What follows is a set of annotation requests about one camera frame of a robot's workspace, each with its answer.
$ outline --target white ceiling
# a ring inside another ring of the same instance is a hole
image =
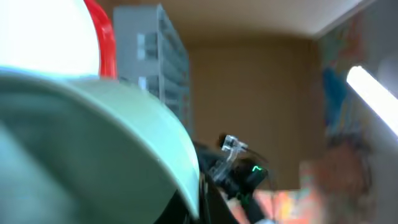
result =
[[[269,34],[312,38],[362,0],[98,0],[119,4],[162,3],[184,41]]]

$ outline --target beige wall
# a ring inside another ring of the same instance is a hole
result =
[[[299,162],[323,149],[314,52],[306,40],[190,48],[195,138],[237,135],[272,162],[280,189],[298,188]]]

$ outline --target ceiling light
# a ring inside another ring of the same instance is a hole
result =
[[[353,67],[347,83],[398,136],[398,100],[360,66]]]

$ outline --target green light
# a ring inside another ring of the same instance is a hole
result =
[[[261,167],[259,167],[259,166],[254,166],[254,167],[253,167],[253,170],[251,170],[251,172],[254,172],[254,171],[256,171],[256,169],[257,169],[257,170],[262,170],[262,168],[261,168]]]

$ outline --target fluorescent light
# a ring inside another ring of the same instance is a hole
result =
[[[347,76],[348,84],[398,136],[398,100],[360,66]]]

